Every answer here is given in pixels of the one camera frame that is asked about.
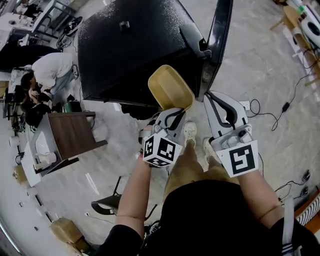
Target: black and white marker cube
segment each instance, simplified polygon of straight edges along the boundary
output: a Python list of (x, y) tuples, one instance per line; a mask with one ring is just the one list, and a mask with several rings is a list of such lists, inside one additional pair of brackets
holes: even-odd
[(174, 164), (182, 150), (182, 146), (154, 133), (144, 141), (143, 161), (157, 167)]
[(230, 177), (246, 174), (259, 168), (257, 140), (217, 151), (216, 154)]

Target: black shirt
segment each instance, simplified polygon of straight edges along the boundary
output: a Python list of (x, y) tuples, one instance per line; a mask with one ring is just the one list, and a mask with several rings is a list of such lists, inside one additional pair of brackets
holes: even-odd
[[(250, 212), (239, 185), (202, 180), (184, 185), (167, 196), (160, 229), (149, 236), (143, 247), (136, 231), (115, 225), (97, 256), (276, 256), (282, 251), (283, 226), (283, 219), (271, 229), (260, 224)], [(302, 245), (304, 255), (320, 251), (315, 236), (297, 221), (292, 244), (295, 249)]]

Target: khaki pants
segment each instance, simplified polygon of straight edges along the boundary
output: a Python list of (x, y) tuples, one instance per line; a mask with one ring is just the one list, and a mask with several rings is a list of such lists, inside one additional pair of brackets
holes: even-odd
[(163, 201), (177, 188), (183, 185), (203, 181), (217, 180), (239, 184), (236, 177), (230, 178), (226, 169), (222, 167), (212, 156), (209, 157), (208, 171), (204, 172), (197, 161), (197, 155), (192, 143), (187, 143), (182, 155), (180, 155), (172, 168), (164, 188)]

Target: yellow plastic bowl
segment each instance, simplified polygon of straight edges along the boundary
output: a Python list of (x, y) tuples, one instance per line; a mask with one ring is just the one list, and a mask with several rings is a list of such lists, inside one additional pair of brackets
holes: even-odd
[(159, 67), (149, 77), (148, 86), (163, 110), (171, 108), (187, 110), (195, 100), (195, 95), (185, 80), (169, 65)]

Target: tile floor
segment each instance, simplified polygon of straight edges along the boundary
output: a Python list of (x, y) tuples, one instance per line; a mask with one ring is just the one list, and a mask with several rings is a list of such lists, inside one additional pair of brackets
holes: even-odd
[[(206, 38), (217, 0), (181, 2)], [(87, 19), (104, 6), (101, 0), (90, 0), (77, 15)], [(281, 113), (283, 104), (293, 96), (296, 82), (305, 75), (298, 59), (292, 58), (294, 52), (281, 26), (276, 31), (269, 30), (281, 16), (281, 7), (272, 0), (234, 1), (224, 61), (212, 90), (226, 93), (239, 101), (257, 99), (262, 112), (271, 112), (276, 116)], [(77, 63), (75, 48), (71, 45), (65, 51), (72, 53)], [(79, 99), (79, 80), (73, 81), (64, 93), (71, 93)], [(137, 121), (128, 114), (116, 111), (112, 103), (82, 100), (81, 104), (83, 109), (96, 112), (93, 132), (100, 140), (106, 138), (108, 145), (80, 155), (79, 162), (45, 176), (36, 188), (54, 219), (72, 219), (89, 242), (101, 244), (115, 218), (95, 213), (90, 203), (110, 196), (119, 176), (122, 179), (118, 192), (123, 191), (135, 164), (135, 154), (140, 148), (138, 132), (146, 121)], [(187, 111), (187, 119), (197, 124), (196, 153), (203, 164), (201, 142), (204, 137), (211, 136), (204, 105), (196, 101)], [(306, 169), (311, 171), (308, 181), (310, 189), (320, 182), (319, 120), (313, 89), (303, 83), (297, 87), (292, 106), (282, 115), (275, 131), (271, 131), (274, 119), (269, 115), (250, 119), (253, 136), (258, 140), (259, 152), (263, 157), (265, 178), (274, 189), (292, 179), (299, 182)], [(88, 173), (96, 190), (86, 178)], [(162, 203), (166, 180), (165, 170), (152, 171), (149, 210), (155, 204)], [(291, 195), (298, 196), (301, 189), (293, 186)], [(284, 196), (287, 192), (288, 189), (284, 188), (278, 195)], [(86, 212), (105, 221), (89, 218), (85, 216)], [(158, 206), (150, 221), (159, 218), (160, 213), (161, 206)]]

